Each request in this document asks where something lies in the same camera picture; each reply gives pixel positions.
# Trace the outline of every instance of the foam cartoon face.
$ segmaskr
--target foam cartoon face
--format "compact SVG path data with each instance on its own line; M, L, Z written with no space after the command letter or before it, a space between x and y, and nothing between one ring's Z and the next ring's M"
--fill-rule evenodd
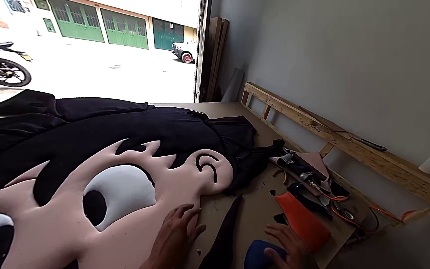
M47 162L0 190L0 237L14 231L9 252L0 256L2 268L63 269L75 260L81 269L138 268L171 209L197 207L201 195L219 193L232 181L230 163L213 150L198 150L169 169L175 155L153 157L160 141L116 155L121 143L83 162L44 206L34 200L33 187Z

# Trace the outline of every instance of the garage door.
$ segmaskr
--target garage door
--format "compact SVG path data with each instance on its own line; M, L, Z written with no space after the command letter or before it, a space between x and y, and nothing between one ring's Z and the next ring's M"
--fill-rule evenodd
M149 48L145 20L106 9L100 9L107 39L111 44Z
M183 42L183 25L153 19L155 48L171 50L172 43Z
M96 8L65 0L50 0L61 34L104 42Z

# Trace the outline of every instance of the window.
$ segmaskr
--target window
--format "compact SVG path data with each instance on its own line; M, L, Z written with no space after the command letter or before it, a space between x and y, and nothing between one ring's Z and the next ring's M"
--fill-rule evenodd
M60 21L69 21L69 16L65 10L65 5L62 2L55 1L51 2L53 5L54 12L56 14L56 18Z
M117 29L120 32L125 32L124 18L122 16L116 16L116 20L117 20Z
M173 26L173 28L175 30L175 35L183 36L183 26L182 25L175 24Z
M104 24L106 25L106 29L115 30L116 26L114 25L114 19L112 19L112 14L104 9L101 9L102 18L104 19Z
M163 25L163 22L162 21L159 21L159 20L153 20L153 23L154 23L154 29L156 30L156 31L158 31L158 32L162 32L162 25Z
M87 23L93 27L99 27L99 18L97 17L96 8L84 6Z
M173 34L173 23L165 22L165 32L167 34Z
M19 0L6 0L6 2L8 3L8 6L12 11L17 11L22 13L27 12L27 10L22 7L21 2Z
M145 30L145 20L137 18L137 28L139 31L139 35L146 36L147 31Z
M81 9L77 4L69 3L69 10L75 23L86 25L84 17L82 17Z
M135 28L136 28L136 24L135 21L127 21L127 28L129 31L134 32L135 33Z

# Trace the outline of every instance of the street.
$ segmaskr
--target street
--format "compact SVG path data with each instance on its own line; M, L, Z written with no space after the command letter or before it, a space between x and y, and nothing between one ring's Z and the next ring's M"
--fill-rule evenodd
M184 64L170 51L63 38L62 42L13 40L14 50L27 52L27 62L15 53L0 51L33 77L24 88L56 98L105 97L134 102L192 102L195 65ZM0 90L0 101L19 90Z

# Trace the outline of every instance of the car tire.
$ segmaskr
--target car tire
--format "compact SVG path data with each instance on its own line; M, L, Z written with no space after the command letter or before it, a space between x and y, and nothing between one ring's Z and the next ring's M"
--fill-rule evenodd
M192 55L188 52L182 54L182 62L190 64L192 62Z

